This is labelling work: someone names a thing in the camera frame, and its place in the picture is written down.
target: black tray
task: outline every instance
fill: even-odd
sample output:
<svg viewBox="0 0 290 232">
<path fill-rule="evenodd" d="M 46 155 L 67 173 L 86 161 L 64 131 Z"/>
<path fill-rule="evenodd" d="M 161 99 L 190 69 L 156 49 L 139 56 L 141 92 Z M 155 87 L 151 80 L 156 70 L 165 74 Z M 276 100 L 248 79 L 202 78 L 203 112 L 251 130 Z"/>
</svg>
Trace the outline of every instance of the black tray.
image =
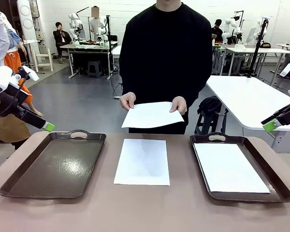
<svg viewBox="0 0 290 232">
<path fill-rule="evenodd" d="M 86 138 L 71 135 L 82 132 Z M 105 134 L 54 132 L 17 168 L 0 195 L 26 199 L 74 199 L 86 191 Z"/>
<path fill-rule="evenodd" d="M 286 203 L 290 202 L 290 191 L 282 182 L 279 176 L 269 166 L 251 142 L 245 137 L 227 136 L 222 133 L 212 133 L 208 135 L 193 135 L 190 137 L 192 147 L 195 151 L 201 173 L 211 197 L 221 201 L 245 202 L 245 203 Z M 198 153 L 194 144 L 199 143 L 225 143 L 237 144 L 246 156 L 252 167 L 256 170 L 260 178 L 267 185 L 270 194 L 263 193 L 241 193 L 241 192 L 211 192 L 206 181 L 205 174 L 200 163 Z"/>
</svg>

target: man's left hand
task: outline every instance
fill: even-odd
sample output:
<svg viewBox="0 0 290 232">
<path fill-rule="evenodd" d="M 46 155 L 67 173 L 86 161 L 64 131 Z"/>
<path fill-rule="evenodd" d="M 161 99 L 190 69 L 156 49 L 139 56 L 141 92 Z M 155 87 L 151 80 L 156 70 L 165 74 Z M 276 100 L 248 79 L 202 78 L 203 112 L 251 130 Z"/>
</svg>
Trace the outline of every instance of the man's left hand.
<svg viewBox="0 0 290 232">
<path fill-rule="evenodd" d="M 183 97 L 174 98 L 170 113 L 173 113 L 176 110 L 178 110 L 181 115 L 184 115 L 188 111 L 186 100 Z"/>
</svg>

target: person in black clothes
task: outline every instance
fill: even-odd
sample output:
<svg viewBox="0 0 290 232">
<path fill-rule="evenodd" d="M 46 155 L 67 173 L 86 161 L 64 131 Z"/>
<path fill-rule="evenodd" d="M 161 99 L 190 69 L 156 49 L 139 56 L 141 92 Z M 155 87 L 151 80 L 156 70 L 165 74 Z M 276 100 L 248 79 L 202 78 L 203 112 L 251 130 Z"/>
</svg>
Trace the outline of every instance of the person in black clothes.
<svg viewBox="0 0 290 232">
<path fill-rule="evenodd" d="M 221 25 L 221 19 L 217 19 L 215 22 L 215 26 L 212 28 L 212 39 L 215 39 L 216 43 L 222 43 L 222 30 L 219 28 Z"/>
<path fill-rule="evenodd" d="M 176 33 L 186 35 L 182 46 L 170 39 Z M 148 35 L 158 44 L 148 40 Z M 185 121 L 153 129 L 130 128 L 129 133 L 184 134 L 188 109 L 212 72 L 210 23 L 180 0 L 157 0 L 127 24 L 119 65 L 124 109 L 172 102 L 170 112 L 178 110 Z"/>
<path fill-rule="evenodd" d="M 62 64 L 62 48 L 63 45 L 70 44 L 72 39 L 68 32 L 64 31 L 62 28 L 62 24 L 60 22 L 56 23 L 57 30 L 53 32 L 55 40 L 56 40 L 56 47 L 58 50 L 58 57 L 59 62 Z"/>
</svg>

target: brown table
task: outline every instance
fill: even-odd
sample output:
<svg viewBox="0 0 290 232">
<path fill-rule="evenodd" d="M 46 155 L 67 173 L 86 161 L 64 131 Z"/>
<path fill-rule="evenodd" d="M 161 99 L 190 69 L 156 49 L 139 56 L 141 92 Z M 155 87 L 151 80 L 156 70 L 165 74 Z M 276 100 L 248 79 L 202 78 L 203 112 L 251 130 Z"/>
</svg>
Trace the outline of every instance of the brown table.
<svg viewBox="0 0 290 232">
<path fill-rule="evenodd" d="M 47 132 L 39 132 L 0 167 L 0 187 Z M 124 138 L 167 141 L 171 186 L 114 185 Z M 261 139 L 249 138 L 290 189 L 290 169 Z M 188 136 L 107 134 L 88 189 L 79 200 L 0 196 L 0 232 L 290 232 L 290 203 L 211 199 Z"/>
</svg>

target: orange pants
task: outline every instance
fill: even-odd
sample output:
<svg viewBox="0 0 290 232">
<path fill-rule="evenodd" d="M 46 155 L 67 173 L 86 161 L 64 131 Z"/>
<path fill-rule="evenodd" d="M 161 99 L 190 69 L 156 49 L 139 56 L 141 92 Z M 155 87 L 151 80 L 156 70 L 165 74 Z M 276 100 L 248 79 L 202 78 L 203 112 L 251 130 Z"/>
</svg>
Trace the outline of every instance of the orange pants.
<svg viewBox="0 0 290 232">
<path fill-rule="evenodd" d="M 18 72 L 18 68 L 21 66 L 20 56 L 18 51 L 7 53 L 4 58 L 4 64 L 5 66 L 10 67 L 13 72 Z M 18 85 L 20 86 L 23 83 L 24 79 L 20 79 L 18 81 Z M 32 102 L 33 96 L 30 93 L 30 91 L 26 88 L 25 85 L 23 85 L 22 90 L 29 94 L 29 96 L 26 98 L 25 103 L 29 104 Z"/>
</svg>

